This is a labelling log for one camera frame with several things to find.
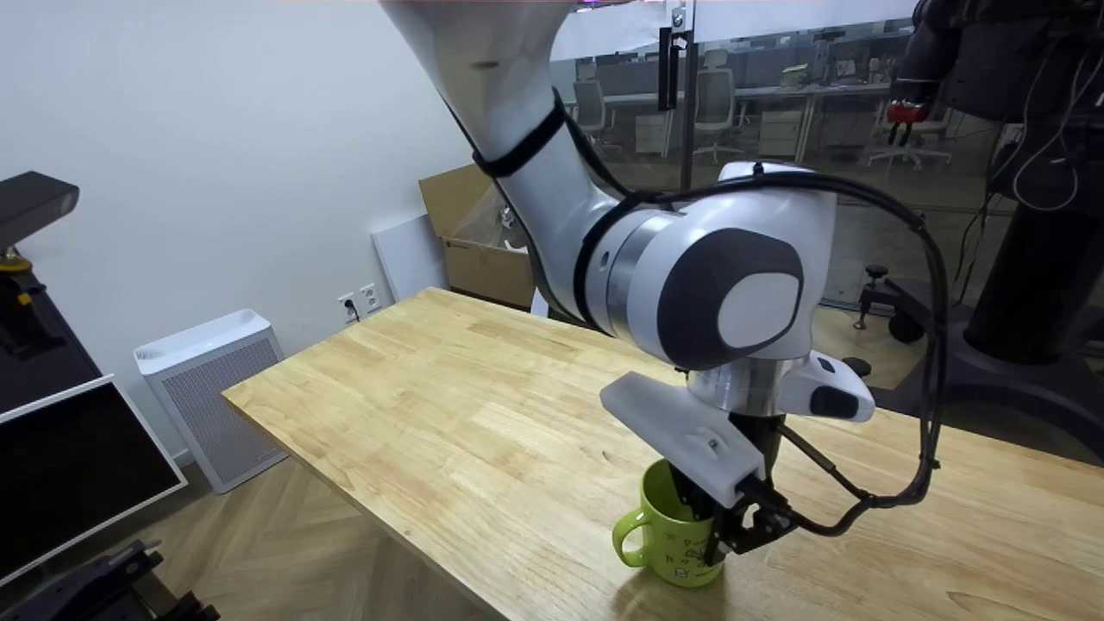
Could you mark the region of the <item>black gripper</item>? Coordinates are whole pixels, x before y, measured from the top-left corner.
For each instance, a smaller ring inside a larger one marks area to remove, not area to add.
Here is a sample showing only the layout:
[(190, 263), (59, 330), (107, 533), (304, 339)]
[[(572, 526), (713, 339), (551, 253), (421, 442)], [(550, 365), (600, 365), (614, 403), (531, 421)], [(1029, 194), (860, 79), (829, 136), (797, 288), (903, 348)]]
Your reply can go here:
[(704, 566), (725, 563), (728, 552), (742, 556), (761, 550), (797, 529), (790, 505), (774, 488), (774, 465), (781, 457), (781, 419), (735, 419), (735, 429), (761, 452), (765, 470), (751, 479), (751, 494), (735, 512), (713, 512), (719, 505), (679, 470), (673, 488), (679, 505), (694, 519), (712, 519), (704, 541)]

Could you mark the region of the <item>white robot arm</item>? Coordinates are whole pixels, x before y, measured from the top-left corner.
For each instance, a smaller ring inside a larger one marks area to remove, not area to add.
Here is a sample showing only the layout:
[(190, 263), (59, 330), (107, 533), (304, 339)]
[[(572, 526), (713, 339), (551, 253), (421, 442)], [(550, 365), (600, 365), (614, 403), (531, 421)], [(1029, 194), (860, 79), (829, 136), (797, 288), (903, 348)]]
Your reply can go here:
[(759, 550), (797, 529), (774, 491), (781, 429), (835, 380), (812, 344), (835, 202), (756, 172), (728, 196), (603, 190), (550, 68), (572, 8), (382, 0), (522, 221), (550, 303), (685, 378), (628, 374), (600, 403), (671, 463), (712, 556)]

